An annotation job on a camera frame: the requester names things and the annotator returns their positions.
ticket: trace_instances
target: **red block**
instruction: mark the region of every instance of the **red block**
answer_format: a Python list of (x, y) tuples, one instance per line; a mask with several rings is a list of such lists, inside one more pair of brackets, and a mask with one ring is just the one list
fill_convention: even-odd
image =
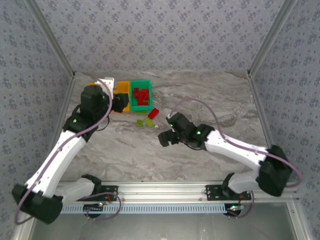
[(159, 113), (159, 110), (154, 108), (149, 114), (148, 114), (148, 118), (150, 119), (154, 119)]
[(138, 106), (147, 106), (147, 105), (149, 105), (149, 103), (147, 101), (144, 101), (143, 98), (138, 98), (137, 105)]
[(138, 99), (138, 97), (139, 97), (139, 88), (138, 87), (135, 87), (134, 89), (133, 89), (133, 96), (134, 96), (134, 98), (135, 99)]
[(150, 97), (149, 97), (149, 89), (147, 89), (147, 88), (141, 89), (140, 95), (141, 95), (141, 97), (144, 98), (145, 100), (149, 100), (149, 98), (150, 98)]

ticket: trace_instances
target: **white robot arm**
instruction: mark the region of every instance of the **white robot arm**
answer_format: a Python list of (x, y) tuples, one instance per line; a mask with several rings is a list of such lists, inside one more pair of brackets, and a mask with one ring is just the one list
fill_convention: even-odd
[(224, 197), (229, 198), (235, 194), (258, 189), (275, 197), (281, 196), (292, 169), (287, 164), (263, 154), (269, 153), (288, 161), (280, 147), (255, 146), (225, 136), (228, 141), (251, 149), (251, 152), (228, 143), (212, 126), (206, 124), (195, 126), (179, 112), (166, 119), (172, 129), (159, 134), (158, 139), (163, 147), (169, 146), (169, 142), (172, 145), (183, 143), (194, 150), (225, 155), (252, 169), (245, 173), (228, 174), (221, 186)]
[(81, 93), (81, 103), (66, 120), (63, 131), (49, 156), (25, 185), (16, 184), (11, 191), (20, 210), (49, 224), (59, 216), (64, 206), (83, 197), (100, 193), (101, 180), (91, 175), (84, 175), (63, 188), (57, 186), (72, 159), (98, 129), (98, 126), (94, 125), (106, 116), (108, 108), (122, 112), (128, 105), (128, 94), (119, 93), (113, 96), (113, 87), (114, 79), (107, 78), (99, 79), (99, 82), (84, 88)]

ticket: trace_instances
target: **wire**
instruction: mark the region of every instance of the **wire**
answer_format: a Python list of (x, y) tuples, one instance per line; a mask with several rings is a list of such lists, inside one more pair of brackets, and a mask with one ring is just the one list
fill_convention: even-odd
[(246, 207), (246, 206), (247, 206), (247, 199), (245, 198), (245, 196), (243, 196), (242, 194), (239, 194), (239, 197), (240, 197), (239, 205), (240, 205), (240, 203), (241, 203), (241, 199), (244, 199), (244, 200), (245, 200), (244, 207)]
[(22, 221), (19, 222), (19, 212), (20, 212), (20, 209), (21, 209), (21, 206), (22, 204), (25, 202), (26, 198), (28, 197), (28, 195), (32, 192), (32, 190), (36, 187), (36, 185), (38, 185), (40, 183), (40, 180), (42, 178), (42, 176), (45, 174), (46, 170), (48, 169), (48, 167), (50, 166), (50, 164), (53, 162), (53, 160), (55, 159), (55, 157), (58, 155), (59, 152), (62, 151), (63, 147), (69, 143), (72, 139), (74, 138), (77, 138), (77, 137), (80, 137), (81, 135), (83, 134), (86, 134), (87, 132), (91, 131), (92, 129), (98, 127), (107, 117), (108, 115), (110, 114), (111, 112), (111, 108), (112, 108), (112, 97), (111, 97), (111, 92), (108, 88), (108, 86), (103, 82), (101, 81), (100, 79), (97, 79), (98, 82), (100, 82), (104, 87), (105, 89), (107, 90), (108, 92), (108, 96), (109, 96), (109, 106), (108, 106), (108, 109), (106, 111), (106, 113), (103, 115), (103, 117), (98, 121), (96, 122), (94, 125), (88, 127), (87, 129), (85, 130), (82, 130), (74, 135), (72, 135), (71, 137), (69, 137), (67, 140), (65, 140), (57, 149), (56, 151), (53, 153), (53, 155), (51, 156), (51, 158), (49, 159), (49, 161), (46, 163), (46, 165), (43, 167), (42, 171), (40, 172), (39, 176), (36, 178), (36, 180), (34, 181), (34, 183), (31, 185), (31, 187), (25, 192), (25, 194), (23, 195), (23, 197), (21, 198), (20, 202), (18, 203), (18, 206), (16, 207), (16, 210), (15, 210), (15, 214), (14, 214), (14, 223), (16, 225), (21, 225), (21, 224), (24, 224), (26, 223), (27, 221), (29, 221), (30, 219), (33, 218), (33, 216), (30, 216)]
[(90, 207), (90, 208), (86, 211), (86, 217), (88, 218), (88, 220), (89, 220), (89, 219), (92, 219), (92, 220), (94, 220), (94, 221), (109, 220), (109, 219), (113, 219), (114, 217), (116, 217), (116, 216), (120, 213), (121, 205), (122, 205), (121, 199), (120, 199), (120, 197), (119, 197), (117, 194), (115, 194), (115, 193), (113, 193), (113, 192), (107, 191), (107, 192), (97, 193), (97, 194), (94, 194), (94, 195), (85, 196), (85, 197), (81, 198), (80, 200), (91, 199), (91, 198), (99, 197), (99, 196), (102, 196), (102, 195), (108, 195), (108, 196), (109, 196), (109, 195), (113, 195), (113, 196), (115, 196), (115, 197), (119, 200), (119, 207), (118, 207), (117, 211), (116, 211), (114, 214), (112, 214), (111, 216), (99, 217), (99, 218), (92, 218), (92, 217), (89, 217), (89, 212), (90, 212), (90, 210), (92, 209), (92, 207)]
[(192, 150), (195, 150), (195, 151), (200, 151), (200, 150), (202, 150), (201, 148), (193, 148), (193, 147), (191, 147), (190, 145), (188, 145), (188, 144), (184, 144), (184, 145), (186, 145), (188, 148), (190, 148), (190, 149), (192, 149)]
[(109, 125), (109, 123), (110, 123), (110, 117), (108, 116), (107, 119), (108, 119), (108, 123), (106, 124), (106, 126), (104, 126), (104, 127), (101, 128), (101, 129), (96, 130), (97, 132), (100, 132), (100, 131), (102, 131), (102, 130), (105, 130), (105, 129), (108, 127), (108, 125)]
[(213, 117), (214, 117), (214, 119), (215, 119), (215, 121), (216, 121), (216, 126), (217, 126), (217, 129), (218, 129), (221, 137), (222, 137), (223, 140), (225, 140), (227, 143), (229, 143), (229, 144), (231, 144), (232, 146), (235, 146), (235, 147), (237, 147), (237, 148), (239, 148), (239, 149), (242, 149), (242, 150), (246, 150), (246, 151), (249, 151), (249, 152), (252, 152), (252, 153), (255, 153), (255, 154), (262, 154), (262, 155), (265, 155), (265, 156), (267, 156), (267, 157), (276, 159), (276, 160), (282, 162), (283, 164), (289, 166), (289, 167), (296, 173), (298, 180), (297, 180), (297, 182), (294, 183), (294, 184), (286, 185), (287, 188), (294, 188), (294, 187), (297, 187), (298, 185), (301, 184), (301, 182), (302, 182), (302, 174), (301, 174), (301, 172), (300, 172), (294, 165), (292, 165), (290, 162), (288, 162), (287, 160), (285, 160), (285, 159), (283, 159), (283, 158), (281, 158), (281, 157), (279, 157), (279, 156), (277, 156), (277, 155), (271, 154), (271, 153), (269, 153), (269, 152), (259, 151), (259, 150), (255, 150), (255, 149), (248, 148), (248, 147), (245, 147), (245, 146), (241, 146), (241, 145), (236, 144), (236, 143), (230, 141), (229, 139), (227, 139), (226, 136), (224, 135), (224, 133), (222, 132), (221, 123), (219, 122), (218, 117), (216, 116), (215, 112), (214, 112), (214, 111), (212, 110), (212, 108), (211, 108), (208, 104), (206, 104), (204, 101), (201, 101), (200, 99), (196, 99), (196, 98), (186, 98), (186, 99), (183, 99), (183, 100), (181, 100), (180, 102), (178, 102), (178, 103), (172, 108), (169, 116), (171, 117), (172, 114), (173, 114), (174, 112), (176, 112), (176, 108), (177, 108), (178, 106), (180, 106), (180, 105), (183, 104), (184, 102), (188, 102), (188, 101), (196, 101), (196, 102), (199, 102), (199, 103), (203, 104), (204, 106), (206, 106), (206, 108), (212, 113), (212, 115), (213, 115)]
[(239, 215), (235, 214), (235, 213), (232, 212), (232, 211), (227, 210), (227, 212), (228, 212), (229, 214), (234, 215), (234, 218), (236, 218), (236, 219), (242, 219), (242, 218), (248, 216), (248, 215), (251, 213), (252, 209), (254, 208), (254, 204), (255, 204), (255, 195), (254, 195), (254, 192), (253, 192), (253, 191), (251, 191), (251, 198), (252, 198), (251, 205), (250, 205), (250, 207), (249, 207), (249, 210), (248, 210), (245, 214), (239, 216)]

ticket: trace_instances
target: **patterned wallpaper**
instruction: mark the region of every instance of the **patterned wallpaper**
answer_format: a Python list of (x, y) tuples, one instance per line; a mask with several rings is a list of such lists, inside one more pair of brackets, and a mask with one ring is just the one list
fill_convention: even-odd
[(13, 234), (10, 194), (47, 157), (69, 77), (23, 0), (0, 1), (0, 239)]
[(246, 70), (283, 0), (36, 0), (72, 68)]
[(320, 2), (298, 0), (254, 77), (273, 138), (303, 173), (302, 204), (320, 240)]

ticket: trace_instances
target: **marble surface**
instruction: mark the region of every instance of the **marble surface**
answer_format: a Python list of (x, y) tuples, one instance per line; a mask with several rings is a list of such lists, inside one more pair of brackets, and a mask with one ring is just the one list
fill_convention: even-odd
[[(158, 71), (87, 73), (91, 77), (115, 77), (117, 81), (150, 79), (153, 106), (160, 110), (156, 127), (136, 126), (143, 116), (112, 113), (109, 126), (95, 132), (75, 156), (64, 173), (63, 181), (91, 174), (102, 180), (223, 180), (230, 172), (249, 169), (228, 157), (206, 151), (194, 151), (183, 144), (162, 147), (158, 134), (170, 129), (165, 117), (180, 100), (193, 97), (209, 104), (230, 137), (266, 146), (258, 112), (248, 80), (235, 73), (217, 71)], [(66, 116), (80, 103), (80, 95), (91, 78), (75, 75)], [(199, 103), (187, 102), (178, 109), (196, 125), (215, 126), (210, 112)]]

